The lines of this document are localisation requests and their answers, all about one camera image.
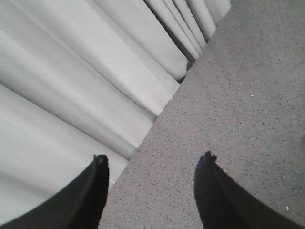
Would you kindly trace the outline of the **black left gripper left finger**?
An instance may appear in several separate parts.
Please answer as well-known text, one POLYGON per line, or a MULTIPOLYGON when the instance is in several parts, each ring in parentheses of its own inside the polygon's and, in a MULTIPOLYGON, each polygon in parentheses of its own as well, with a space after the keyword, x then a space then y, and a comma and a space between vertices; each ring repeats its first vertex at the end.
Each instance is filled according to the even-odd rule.
POLYGON ((93 161, 60 192, 1 225, 2 229, 96 229, 109 189, 109 166, 105 155, 93 161))

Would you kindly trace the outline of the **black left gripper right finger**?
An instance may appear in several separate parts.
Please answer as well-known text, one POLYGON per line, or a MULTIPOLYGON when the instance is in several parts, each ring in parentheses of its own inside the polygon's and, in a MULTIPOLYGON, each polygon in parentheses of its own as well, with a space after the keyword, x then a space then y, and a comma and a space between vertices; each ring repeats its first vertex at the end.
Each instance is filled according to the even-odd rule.
POLYGON ((216 155, 202 155, 194 173, 194 198, 205 229, 300 229, 252 196, 217 164, 216 155))

